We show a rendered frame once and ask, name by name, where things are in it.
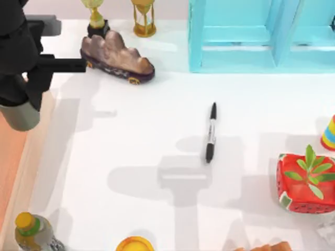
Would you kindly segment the brown rock toy car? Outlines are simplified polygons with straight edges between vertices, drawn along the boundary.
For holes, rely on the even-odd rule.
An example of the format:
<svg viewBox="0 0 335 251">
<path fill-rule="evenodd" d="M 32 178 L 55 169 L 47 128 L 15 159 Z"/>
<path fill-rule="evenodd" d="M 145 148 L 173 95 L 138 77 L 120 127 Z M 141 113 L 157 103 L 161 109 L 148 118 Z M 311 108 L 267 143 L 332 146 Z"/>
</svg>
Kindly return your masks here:
<svg viewBox="0 0 335 251">
<path fill-rule="evenodd" d="M 131 84 L 147 83 L 155 77 L 154 65 L 136 48 L 125 45 L 120 33 L 109 30 L 105 37 L 83 37 L 80 54 L 87 66 L 127 80 Z"/>
</svg>

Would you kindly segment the black marker pen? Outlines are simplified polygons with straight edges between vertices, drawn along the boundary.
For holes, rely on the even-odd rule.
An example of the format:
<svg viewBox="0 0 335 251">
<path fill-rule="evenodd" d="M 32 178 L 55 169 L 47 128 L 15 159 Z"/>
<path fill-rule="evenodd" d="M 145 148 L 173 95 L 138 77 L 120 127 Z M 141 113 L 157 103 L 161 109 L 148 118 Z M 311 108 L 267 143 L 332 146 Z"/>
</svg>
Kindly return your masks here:
<svg viewBox="0 0 335 251">
<path fill-rule="evenodd" d="M 210 118 L 209 118 L 209 131 L 208 140 L 205 151 L 205 162 L 210 164 L 214 157 L 215 152 L 215 122 L 217 120 L 217 105 L 214 102 L 211 107 Z"/>
</svg>

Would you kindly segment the red watermelon plant pot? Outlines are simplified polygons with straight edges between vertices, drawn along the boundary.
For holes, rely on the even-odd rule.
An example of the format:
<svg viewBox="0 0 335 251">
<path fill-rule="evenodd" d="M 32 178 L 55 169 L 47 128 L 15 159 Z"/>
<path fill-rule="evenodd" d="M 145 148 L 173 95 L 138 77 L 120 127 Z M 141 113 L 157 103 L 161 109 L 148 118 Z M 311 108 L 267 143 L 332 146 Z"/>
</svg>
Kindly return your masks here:
<svg viewBox="0 0 335 251">
<path fill-rule="evenodd" d="M 281 154 L 276 189 L 283 208 L 296 213 L 335 211 L 335 158 L 316 155 L 311 145 L 304 155 Z"/>
</svg>

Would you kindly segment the shallow salmon-coloured box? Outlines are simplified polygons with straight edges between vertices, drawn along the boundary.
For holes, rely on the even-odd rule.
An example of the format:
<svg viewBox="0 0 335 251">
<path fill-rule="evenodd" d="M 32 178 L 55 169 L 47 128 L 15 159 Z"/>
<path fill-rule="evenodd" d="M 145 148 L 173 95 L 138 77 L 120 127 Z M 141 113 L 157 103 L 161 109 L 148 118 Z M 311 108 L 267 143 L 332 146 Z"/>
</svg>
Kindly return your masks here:
<svg viewBox="0 0 335 251">
<path fill-rule="evenodd" d="M 0 231 L 5 228 L 11 212 L 9 204 L 20 163 L 27 162 L 33 166 L 39 164 L 54 107 L 52 92 L 45 92 L 40 122 L 26 132 L 12 129 L 0 112 Z"/>
</svg>

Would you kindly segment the gold trophy with black base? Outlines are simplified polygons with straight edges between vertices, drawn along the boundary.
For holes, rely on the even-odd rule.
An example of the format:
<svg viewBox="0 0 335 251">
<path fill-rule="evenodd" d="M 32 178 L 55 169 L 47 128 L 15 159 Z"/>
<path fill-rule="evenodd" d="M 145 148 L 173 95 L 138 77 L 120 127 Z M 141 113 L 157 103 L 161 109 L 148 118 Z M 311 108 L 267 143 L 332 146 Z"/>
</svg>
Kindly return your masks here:
<svg viewBox="0 0 335 251">
<path fill-rule="evenodd" d="M 98 11 L 98 8 L 103 4 L 104 0 L 81 0 L 82 4 L 90 10 L 90 22 L 87 26 L 88 37 L 93 35 L 105 38 L 107 32 L 110 30 L 108 20 Z"/>
</svg>

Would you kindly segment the clear bottle with yellow cap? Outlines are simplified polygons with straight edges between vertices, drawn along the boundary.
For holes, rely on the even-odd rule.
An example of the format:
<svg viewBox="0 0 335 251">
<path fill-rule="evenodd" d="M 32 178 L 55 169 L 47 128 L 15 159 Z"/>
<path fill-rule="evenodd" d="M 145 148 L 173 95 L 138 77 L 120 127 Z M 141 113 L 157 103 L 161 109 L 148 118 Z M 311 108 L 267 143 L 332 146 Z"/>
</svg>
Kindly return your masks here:
<svg viewBox="0 0 335 251">
<path fill-rule="evenodd" d="M 45 217 L 22 212 L 16 216 L 15 225 L 15 240 L 22 251 L 67 251 Z"/>
</svg>

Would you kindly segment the light blue rack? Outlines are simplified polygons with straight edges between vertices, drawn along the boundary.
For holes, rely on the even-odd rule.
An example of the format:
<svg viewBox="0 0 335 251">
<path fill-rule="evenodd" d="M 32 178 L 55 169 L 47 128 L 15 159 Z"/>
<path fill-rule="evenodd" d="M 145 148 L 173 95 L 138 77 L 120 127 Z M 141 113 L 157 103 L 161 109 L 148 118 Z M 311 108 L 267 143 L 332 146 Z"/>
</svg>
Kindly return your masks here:
<svg viewBox="0 0 335 251">
<path fill-rule="evenodd" d="M 201 73 L 335 73 L 335 0 L 188 0 Z"/>
</svg>

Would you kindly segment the stack of coloured rings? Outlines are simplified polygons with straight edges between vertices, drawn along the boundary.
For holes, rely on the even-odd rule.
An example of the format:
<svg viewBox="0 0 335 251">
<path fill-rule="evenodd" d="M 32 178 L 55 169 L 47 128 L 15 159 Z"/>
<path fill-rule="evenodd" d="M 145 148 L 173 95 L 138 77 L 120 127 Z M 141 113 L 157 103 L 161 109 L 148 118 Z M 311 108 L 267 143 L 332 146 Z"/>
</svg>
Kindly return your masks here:
<svg viewBox="0 0 335 251">
<path fill-rule="evenodd" d="M 335 151 L 335 115 L 333 115 L 328 126 L 324 130 L 320 143 L 325 149 Z"/>
</svg>

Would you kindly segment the yellow round cup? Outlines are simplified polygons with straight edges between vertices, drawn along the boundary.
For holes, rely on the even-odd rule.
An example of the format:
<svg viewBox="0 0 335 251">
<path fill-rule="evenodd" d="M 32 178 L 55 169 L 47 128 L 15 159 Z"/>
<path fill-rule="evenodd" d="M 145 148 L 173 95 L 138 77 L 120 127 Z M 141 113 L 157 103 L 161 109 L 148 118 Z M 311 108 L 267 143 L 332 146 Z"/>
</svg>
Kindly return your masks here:
<svg viewBox="0 0 335 251">
<path fill-rule="evenodd" d="M 115 251 L 154 251 L 154 248 L 146 238 L 131 236 L 122 240 Z"/>
</svg>

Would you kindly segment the gold hourglass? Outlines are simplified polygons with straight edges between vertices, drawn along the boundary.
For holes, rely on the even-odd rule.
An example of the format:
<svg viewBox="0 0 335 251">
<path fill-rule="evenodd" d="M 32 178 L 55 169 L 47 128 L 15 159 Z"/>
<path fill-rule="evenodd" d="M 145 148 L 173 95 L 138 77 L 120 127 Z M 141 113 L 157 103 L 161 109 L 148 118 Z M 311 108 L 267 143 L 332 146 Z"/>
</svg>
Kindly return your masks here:
<svg viewBox="0 0 335 251">
<path fill-rule="evenodd" d="M 148 38 L 156 33 L 154 23 L 155 0 L 131 0 L 133 4 L 133 19 L 135 22 L 133 31 L 138 37 Z"/>
</svg>

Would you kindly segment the brown bread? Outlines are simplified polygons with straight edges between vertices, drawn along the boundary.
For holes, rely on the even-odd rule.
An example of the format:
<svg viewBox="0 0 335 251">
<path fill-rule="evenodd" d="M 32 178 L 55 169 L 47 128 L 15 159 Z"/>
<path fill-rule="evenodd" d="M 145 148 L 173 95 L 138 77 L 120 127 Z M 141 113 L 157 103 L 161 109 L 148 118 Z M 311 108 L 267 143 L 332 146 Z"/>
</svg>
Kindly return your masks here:
<svg viewBox="0 0 335 251">
<path fill-rule="evenodd" d="M 234 251 L 293 251 L 288 242 L 279 242 L 277 244 L 266 244 L 247 250 L 243 247 L 236 248 Z"/>
</svg>

